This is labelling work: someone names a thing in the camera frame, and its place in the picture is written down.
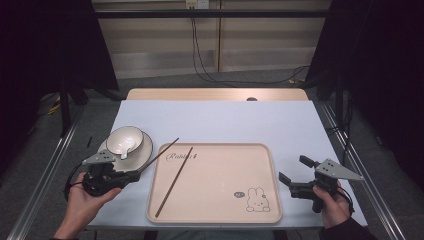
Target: human hand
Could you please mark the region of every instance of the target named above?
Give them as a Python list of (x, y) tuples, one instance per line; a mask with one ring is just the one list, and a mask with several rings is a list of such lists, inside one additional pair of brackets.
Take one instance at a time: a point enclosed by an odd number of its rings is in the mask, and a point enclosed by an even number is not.
[(324, 202), (322, 222), (325, 228), (334, 227), (350, 218), (349, 203), (345, 198), (339, 194), (334, 194), (332, 197), (327, 191), (318, 186), (314, 186), (313, 191)]
[[(85, 173), (80, 173), (75, 182), (82, 182)], [(114, 188), (100, 197), (88, 194), (81, 184), (71, 187), (69, 192), (68, 207), (66, 214), (56, 231), (54, 238), (73, 239), (89, 224), (103, 205), (116, 197), (121, 192), (120, 188)]]

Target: beige tray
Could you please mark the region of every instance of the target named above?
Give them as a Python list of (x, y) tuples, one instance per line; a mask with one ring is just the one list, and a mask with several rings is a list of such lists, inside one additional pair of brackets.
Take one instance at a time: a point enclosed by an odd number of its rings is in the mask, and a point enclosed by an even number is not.
[(175, 144), (157, 160), (147, 211), (152, 222), (274, 223), (281, 215), (272, 160), (262, 144)]

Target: cartoon bunny print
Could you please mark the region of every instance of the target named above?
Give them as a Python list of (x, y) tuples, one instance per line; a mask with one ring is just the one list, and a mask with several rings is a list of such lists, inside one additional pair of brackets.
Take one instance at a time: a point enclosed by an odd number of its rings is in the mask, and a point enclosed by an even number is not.
[(249, 189), (249, 199), (247, 199), (247, 208), (248, 212), (269, 212), (268, 199), (264, 194), (262, 188), (250, 188)]

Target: spoon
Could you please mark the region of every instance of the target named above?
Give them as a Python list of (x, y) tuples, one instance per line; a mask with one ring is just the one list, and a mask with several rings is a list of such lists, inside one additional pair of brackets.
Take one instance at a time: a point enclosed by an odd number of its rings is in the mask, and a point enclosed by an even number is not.
[(124, 160), (128, 157), (128, 151), (134, 147), (135, 145), (135, 141), (132, 138), (127, 138), (125, 139), (125, 141), (120, 144), (122, 146), (122, 154), (121, 154), (121, 159)]

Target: white table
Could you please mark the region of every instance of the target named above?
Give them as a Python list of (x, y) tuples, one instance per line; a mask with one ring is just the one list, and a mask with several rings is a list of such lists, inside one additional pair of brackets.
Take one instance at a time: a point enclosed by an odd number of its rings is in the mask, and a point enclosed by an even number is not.
[[(272, 155), (275, 174), (283, 172), (293, 182), (313, 180), (313, 169), (299, 162), (299, 155), (316, 161), (337, 160), (326, 132), (311, 101), (123, 101), (112, 131), (136, 126), (153, 140), (154, 157), (158, 148), (180, 138), (179, 142), (262, 143)], [(89, 229), (246, 229), (321, 227), (320, 214), (311, 210), (312, 201), (291, 198), (288, 187), (278, 183), (283, 217), (275, 224), (155, 224), (148, 220), (146, 208), (154, 174), (152, 164), (140, 181), (129, 184), (107, 203)], [(353, 198), (353, 218), (367, 225), (350, 185), (342, 181)]]

